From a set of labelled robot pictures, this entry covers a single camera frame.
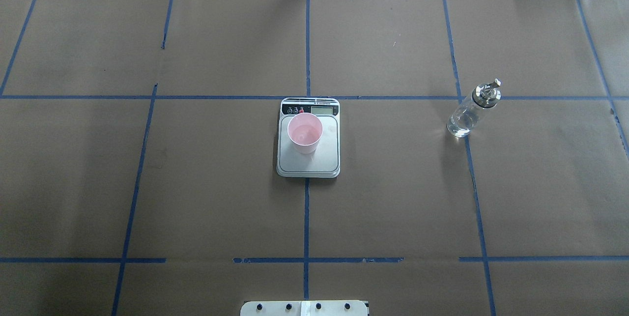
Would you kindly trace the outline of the glass sauce bottle metal spout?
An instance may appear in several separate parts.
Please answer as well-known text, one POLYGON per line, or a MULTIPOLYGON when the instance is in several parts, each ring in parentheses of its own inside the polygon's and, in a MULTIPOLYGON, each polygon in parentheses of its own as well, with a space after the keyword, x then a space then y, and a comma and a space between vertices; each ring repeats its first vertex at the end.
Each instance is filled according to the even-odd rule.
POLYGON ((446 128, 450 134, 458 138, 469 135, 501 100, 501 85, 499 78, 477 85, 449 117, 446 128))

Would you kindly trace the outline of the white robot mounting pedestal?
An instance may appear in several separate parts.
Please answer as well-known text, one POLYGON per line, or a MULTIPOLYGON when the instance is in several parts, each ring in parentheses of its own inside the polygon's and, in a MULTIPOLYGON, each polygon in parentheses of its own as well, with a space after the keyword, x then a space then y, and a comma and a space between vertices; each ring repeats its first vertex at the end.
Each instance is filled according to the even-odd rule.
POLYGON ((369 316, 362 300, 283 300, 243 303, 241 316, 369 316))

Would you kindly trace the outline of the pink plastic cup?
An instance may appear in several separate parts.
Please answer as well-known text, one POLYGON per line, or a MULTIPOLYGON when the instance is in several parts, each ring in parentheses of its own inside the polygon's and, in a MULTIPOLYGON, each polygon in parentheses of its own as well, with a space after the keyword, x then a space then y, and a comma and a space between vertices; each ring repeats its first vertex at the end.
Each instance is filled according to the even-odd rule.
POLYGON ((297 152, 310 154, 323 136, 323 123, 312 113, 298 113, 290 119, 287 134, 297 152))

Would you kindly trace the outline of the silver digital kitchen scale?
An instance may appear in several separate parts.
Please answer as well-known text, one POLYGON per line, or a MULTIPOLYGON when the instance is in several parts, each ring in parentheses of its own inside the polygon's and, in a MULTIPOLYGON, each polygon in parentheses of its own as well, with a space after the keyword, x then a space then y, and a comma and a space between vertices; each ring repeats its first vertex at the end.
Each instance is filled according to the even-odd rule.
POLYGON ((340 103, 331 97, 286 97, 280 104, 277 130, 276 171, 283 177, 335 178, 340 173, 340 103), (287 134, 287 125, 298 113, 321 119, 323 135, 310 154, 297 152, 287 134))

